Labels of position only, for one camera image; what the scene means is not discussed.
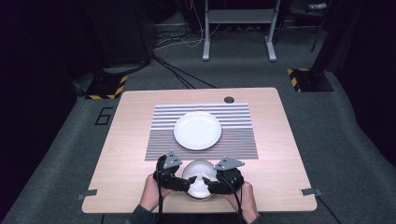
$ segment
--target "white plate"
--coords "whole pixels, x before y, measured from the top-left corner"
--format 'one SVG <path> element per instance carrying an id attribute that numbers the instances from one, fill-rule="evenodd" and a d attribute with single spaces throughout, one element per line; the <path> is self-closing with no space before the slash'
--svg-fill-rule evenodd
<path id="1" fill-rule="evenodd" d="M 183 171 L 183 178 L 189 179 L 197 176 L 195 182 L 190 185 L 187 194 L 195 200 L 203 201 L 210 198 L 211 193 L 207 189 L 202 177 L 206 177 L 211 181 L 216 181 L 217 171 L 213 169 L 213 164 L 209 161 L 192 161 Z"/>
<path id="2" fill-rule="evenodd" d="M 209 113 L 190 112 L 177 121 L 174 135 L 183 147 L 202 150 L 219 141 L 221 125 L 219 120 Z"/>

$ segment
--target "table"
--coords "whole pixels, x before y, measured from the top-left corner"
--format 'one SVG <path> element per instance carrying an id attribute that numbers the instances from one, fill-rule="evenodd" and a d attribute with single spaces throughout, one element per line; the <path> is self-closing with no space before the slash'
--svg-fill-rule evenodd
<path id="1" fill-rule="evenodd" d="M 85 197 L 82 210 L 96 214 L 131 213 L 139 203 L 145 179 L 156 165 L 156 161 L 145 161 L 156 105 L 222 104 L 227 96 L 233 97 L 234 103 L 248 103 L 259 158 L 244 160 L 246 165 L 239 170 L 254 187 L 258 210 L 315 210 L 315 197 L 300 194 L 300 189 L 311 186 L 274 88 L 126 91 L 120 98 L 89 186 L 89 190 L 97 189 L 97 193 Z M 177 176 L 190 162 L 183 161 Z M 216 164 L 219 159 L 210 162 Z M 163 211 L 197 214 L 227 213 L 233 209 L 219 195 L 196 202 L 178 192 L 166 198 Z"/>
<path id="2" fill-rule="evenodd" d="M 270 62 L 276 62 L 274 45 L 272 43 L 276 26 L 280 0 L 272 9 L 221 9 L 209 10 L 208 0 L 205 0 L 205 45 L 203 60 L 209 60 L 210 36 L 209 23 L 270 23 L 269 35 L 265 37 Z"/>

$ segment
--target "striped placemat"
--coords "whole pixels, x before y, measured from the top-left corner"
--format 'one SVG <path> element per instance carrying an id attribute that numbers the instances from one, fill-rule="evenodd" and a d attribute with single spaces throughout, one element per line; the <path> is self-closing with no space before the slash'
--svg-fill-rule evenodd
<path id="1" fill-rule="evenodd" d="M 177 142 L 174 136 L 176 122 L 183 115 L 194 111 L 205 111 L 219 120 L 221 137 L 214 146 L 194 151 Z M 259 156 L 248 103 L 156 105 L 145 161 L 156 161 L 171 149 L 184 161 L 220 160 L 224 156 L 237 160 L 257 160 Z"/>

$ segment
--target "white bowl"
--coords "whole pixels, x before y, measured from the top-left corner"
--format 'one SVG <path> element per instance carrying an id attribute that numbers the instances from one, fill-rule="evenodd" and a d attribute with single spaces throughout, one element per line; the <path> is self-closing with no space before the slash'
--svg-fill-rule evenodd
<path id="1" fill-rule="evenodd" d="M 211 193 L 207 189 L 202 177 L 206 177 L 211 181 L 216 181 L 217 171 L 213 169 L 213 164 L 209 161 L 192 161 L 186 166 L 183 171 L 183 178 L 189 179 L 192 176 L 197 176 L 195 182 L 190 185 L 187 194 L 194 200 L 204 201 L 210 198 Z"/>

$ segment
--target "hand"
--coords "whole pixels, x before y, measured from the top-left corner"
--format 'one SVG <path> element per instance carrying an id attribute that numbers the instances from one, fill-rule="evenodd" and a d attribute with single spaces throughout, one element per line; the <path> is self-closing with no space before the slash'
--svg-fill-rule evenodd
<path id="1" fill-rule="evenodd" d="M 236 192 L 239 201 L 241 200 L 241 190 L 242 190 L 242 216 L 246 223 L 253 222 L 258 216 L 256 200 L 254 199 L 253 186 L 246 182 L 242 185 L 241 189 Z M 233 209 L 238 211 L 238 203 L 236 202 L 235 196 L 233 194 L 223 195 L 225 199 L 231 204 Z"/>
<path id="2" fill-rule="evenodd" d="M 172 192 L 174 191 L 171 189 L 161 189 L 164 199 Z M 153 178 L 153 174 L 151 174 L 146 178 L 145 188 L 143 189 L 142 198 L 140 199 L 139 204 L 152 212 L 158 206 L 159 197 L 157 182 Z"/>

